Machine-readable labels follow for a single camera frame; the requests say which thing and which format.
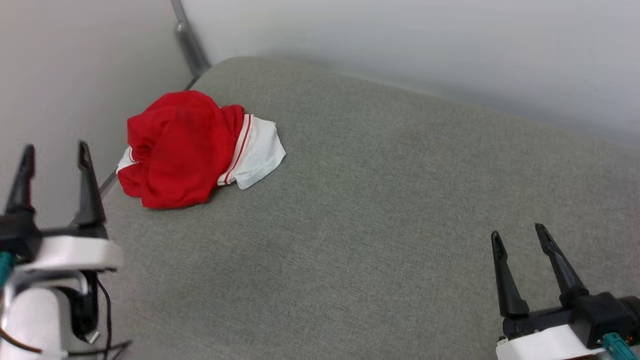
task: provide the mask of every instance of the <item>teal connector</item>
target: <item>teal connector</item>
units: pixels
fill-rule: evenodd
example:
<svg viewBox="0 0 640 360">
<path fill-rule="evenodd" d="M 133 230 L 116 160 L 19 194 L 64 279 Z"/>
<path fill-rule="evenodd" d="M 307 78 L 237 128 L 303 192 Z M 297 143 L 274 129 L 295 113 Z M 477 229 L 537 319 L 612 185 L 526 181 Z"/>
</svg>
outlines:
<svg viewBox="0 0 640 360">
<path fill-rule="evenodd" d="M 10 252 L 0 252 L 0 289 L 4 288 L 4 284 L 13 272 L 15 265 L 15 256 Z"/>
<path fill-rule="evenodd" d="M 602 347 L 613 360 L 638 360 L 633 350 L 622 340 L 617 332 L 610 332 L 602 338 Z"/>
</svg>

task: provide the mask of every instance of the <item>red cloth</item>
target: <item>red cloth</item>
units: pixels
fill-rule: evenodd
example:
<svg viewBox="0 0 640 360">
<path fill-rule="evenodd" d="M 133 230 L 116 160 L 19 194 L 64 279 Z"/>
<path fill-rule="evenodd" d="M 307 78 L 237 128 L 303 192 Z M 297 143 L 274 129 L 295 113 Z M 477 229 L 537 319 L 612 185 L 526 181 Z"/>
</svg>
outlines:
<svg viewBox="0 0 640 360">
<path fill-rule="evenodd" d="M 227 171 L 243 126 L 244 108 L 218 105 L 205 94 L 166 94 L 127 121 L 132 160 L 118 172 L 124 192 L 147 208 L 207 201 Z"/>
</svg>

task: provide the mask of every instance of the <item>red and white clothing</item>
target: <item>red and white clothing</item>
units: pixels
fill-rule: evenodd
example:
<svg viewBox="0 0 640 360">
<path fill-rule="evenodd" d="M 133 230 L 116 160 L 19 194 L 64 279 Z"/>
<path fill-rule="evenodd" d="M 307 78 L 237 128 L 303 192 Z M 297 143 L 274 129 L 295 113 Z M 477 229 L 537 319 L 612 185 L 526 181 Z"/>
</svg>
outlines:
<svg viewBox="0 0 640 360">
<path fill-rule="evenodd" d="M 129 147 L 116 170 L 127 195 L 148 208 L 205 202 L 217 186 L 246 189 L 279 166 L 275 124 L 218 105 L 197 91 L 166 94 L 127 121 Z"/>
</svg>

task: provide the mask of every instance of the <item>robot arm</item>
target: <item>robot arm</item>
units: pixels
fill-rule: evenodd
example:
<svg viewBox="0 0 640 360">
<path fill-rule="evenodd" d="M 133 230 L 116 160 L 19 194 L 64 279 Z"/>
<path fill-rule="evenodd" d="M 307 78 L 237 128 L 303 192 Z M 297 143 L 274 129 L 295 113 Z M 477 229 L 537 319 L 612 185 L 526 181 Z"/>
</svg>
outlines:
<svg viewBox="0 0 640 360">
<path fill-rule="evenodd" d="M 0 282 L 3 286 L 0 359 L 96 359 L 109 350 L 93 345 L 98 325 L 98 273 L 115 271 L 124 260 L 109 241 L 105 216 L 86 143 L 79 144 L 80 209 L 73 225 L 38 229 L 31 206 L 35 150 L 25 148 L 0 217 Z M 110 303 L 107 318 L 110 317 Z"/>
<path fill-rule="evenodd" d="M 502 360 L 573 359 L 607 352 L 614 360 L 637 359 L 629 346 L 640 343 L 640 299 L 616 299 L 608 292 L 590 295 L 547 228 L 536 224 L 542 251 L 560 287 L 559 307 L 529 311 L 507 265 L 507 252 L 494 231 L 493 264 L 504 317 L 496 354 Z"/>
</svg>

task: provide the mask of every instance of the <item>gray wall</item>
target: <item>gray wall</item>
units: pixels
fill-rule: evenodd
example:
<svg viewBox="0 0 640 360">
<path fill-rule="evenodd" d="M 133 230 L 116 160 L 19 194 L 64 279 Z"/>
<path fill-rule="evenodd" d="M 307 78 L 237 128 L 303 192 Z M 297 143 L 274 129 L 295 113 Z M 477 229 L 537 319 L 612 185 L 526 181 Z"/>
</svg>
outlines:
<svg viewBox="0 0 640 360">
<path fill-rule="evenodd" d="M 303 60 L 640 148 L 639 1 L 182 3 L 210 63 Z"/>
<path fill-rule="evenodd" d="M 127 118 L 191 76 L 169 0 L 7 0 L 0 12 L 0 206 L 24 144 L 36 145 L 40 225 L 65 225 L 79 198 L 78 139 L 98 182 L 127 146 Z"/>
</svg>

